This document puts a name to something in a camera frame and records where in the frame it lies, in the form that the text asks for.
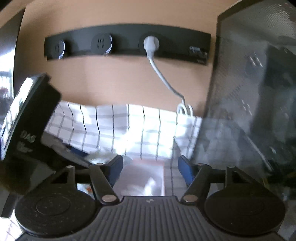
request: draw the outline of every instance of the checkered cloth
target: checkered cloth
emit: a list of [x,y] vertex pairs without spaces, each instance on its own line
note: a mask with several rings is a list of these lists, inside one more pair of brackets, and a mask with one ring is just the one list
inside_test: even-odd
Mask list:
[[61,101],[45,129],[84,152],[100,147],[165,162],[166,195],[186,190],[177,158],[191,158],[202,119],[138,105],[84,106]]

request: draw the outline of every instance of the wall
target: wall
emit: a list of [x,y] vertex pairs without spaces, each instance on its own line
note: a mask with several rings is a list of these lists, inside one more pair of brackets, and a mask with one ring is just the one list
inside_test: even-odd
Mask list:
[[175,111],[181,100],[164,86],[145,57],[87,56],[47,62],[44,38],[70,29],[111,23],[191,28],[212,35],[208,65],[167,59],[157,59],[156,64],[170,84],[193,106],[195,114],[201,115],[212,71],[217,15],[234,2],[35,0],[27,5],[21,26],[15,77],[47,72],[64,100],[80,104],[130,103]]

